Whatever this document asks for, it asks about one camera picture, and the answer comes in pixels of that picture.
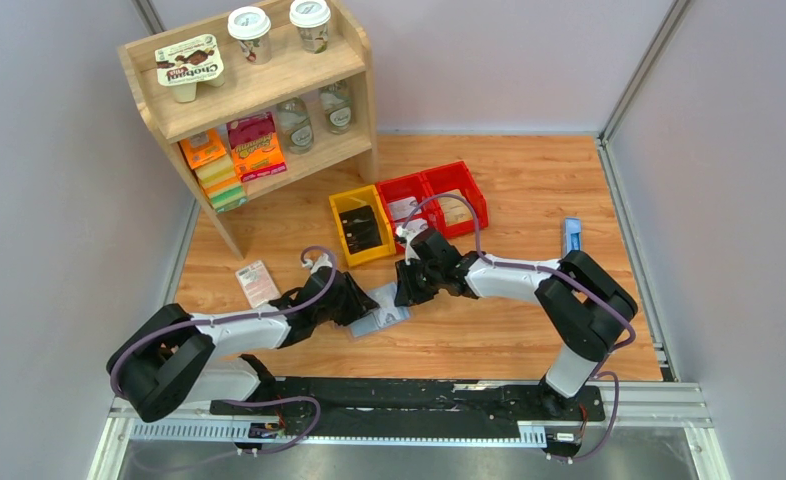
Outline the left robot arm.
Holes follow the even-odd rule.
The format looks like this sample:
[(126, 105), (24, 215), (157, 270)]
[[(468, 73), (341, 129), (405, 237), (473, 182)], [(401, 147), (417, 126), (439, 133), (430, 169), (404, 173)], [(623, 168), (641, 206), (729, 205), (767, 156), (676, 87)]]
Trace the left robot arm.
[(329, 266), (304, 286), (244, 312), (190, 314), (168, 304), (111, 356), (111, 388), (144, 422), (185, 403), (214, 400), (237, 401), (259, 415), (273, 405), (275, 389), (251, 351), (286, 348), (322, 323), (348, 326), (378, 307), (350, 274)]

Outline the beige leather card holder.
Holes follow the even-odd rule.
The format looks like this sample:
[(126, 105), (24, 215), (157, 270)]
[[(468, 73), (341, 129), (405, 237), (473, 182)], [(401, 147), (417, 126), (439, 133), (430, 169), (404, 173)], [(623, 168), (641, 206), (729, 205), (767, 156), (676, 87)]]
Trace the beige leather card holder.
[(408, 307), (398, 307), (394, 304), (396, 292), (395, 283), (388, 283), (368, 292), (368, 296), (378, 304), (378, 307), (349, 326), (353, 338), (373, 334), (411, 317)]

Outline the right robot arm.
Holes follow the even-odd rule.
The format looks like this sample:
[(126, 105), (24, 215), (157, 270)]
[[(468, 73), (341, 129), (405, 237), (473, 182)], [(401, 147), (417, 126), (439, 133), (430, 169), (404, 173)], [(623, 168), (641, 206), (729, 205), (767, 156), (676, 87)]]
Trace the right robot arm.
[(580, 402), (579, 391), (620, 346), (638, 312), (633, 297), (587, 253), (572, 250), (549, 261), (512, 261), (481, 251), (460, 253), (436, 229), (403, 227), (405, 257), (395, 265), (394, 303), (411, 307), (440, 291), (471, 299), (505, 298), (540, 306), (563, 346), (539, 392), (542, 410), (561, 419)]

